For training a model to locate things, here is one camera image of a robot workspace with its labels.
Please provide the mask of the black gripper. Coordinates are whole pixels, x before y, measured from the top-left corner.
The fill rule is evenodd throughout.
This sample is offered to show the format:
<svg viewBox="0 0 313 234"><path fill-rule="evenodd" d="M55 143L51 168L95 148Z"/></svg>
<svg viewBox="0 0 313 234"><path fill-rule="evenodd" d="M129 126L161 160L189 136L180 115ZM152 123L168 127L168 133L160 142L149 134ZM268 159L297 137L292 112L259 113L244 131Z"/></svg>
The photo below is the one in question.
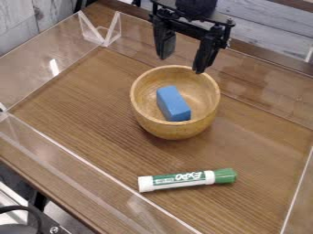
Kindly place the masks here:
<svg viewBox="0 0 313 234"><path fill-rule="evenodd" d="M218 0L150 0L156 50L160 59L176 51L177 32L201 39L193 71L201 74L213 65L220 49L226 48L234 20L217 10Z"/></svg>

